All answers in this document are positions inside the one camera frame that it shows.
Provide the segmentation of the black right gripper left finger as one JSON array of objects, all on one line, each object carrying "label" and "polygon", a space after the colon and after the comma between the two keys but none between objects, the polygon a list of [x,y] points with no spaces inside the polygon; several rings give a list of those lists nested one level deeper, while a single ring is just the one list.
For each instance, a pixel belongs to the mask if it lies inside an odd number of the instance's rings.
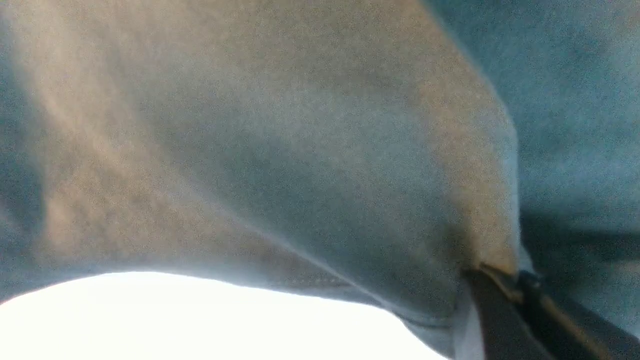
[{"label": "black right gripper left finger", "polygon": [[519,312],[515,277],[496,268],[462,272],[464,360],[553,360]]}]

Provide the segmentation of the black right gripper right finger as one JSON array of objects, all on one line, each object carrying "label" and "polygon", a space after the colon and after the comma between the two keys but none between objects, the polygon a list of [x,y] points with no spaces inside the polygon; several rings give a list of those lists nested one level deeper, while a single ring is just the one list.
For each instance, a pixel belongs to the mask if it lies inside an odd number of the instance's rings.
[{"label": "black right gripper right finger", "polygon": [[556,360],[638,360],[639,339],[522,271],[522,317]]}]

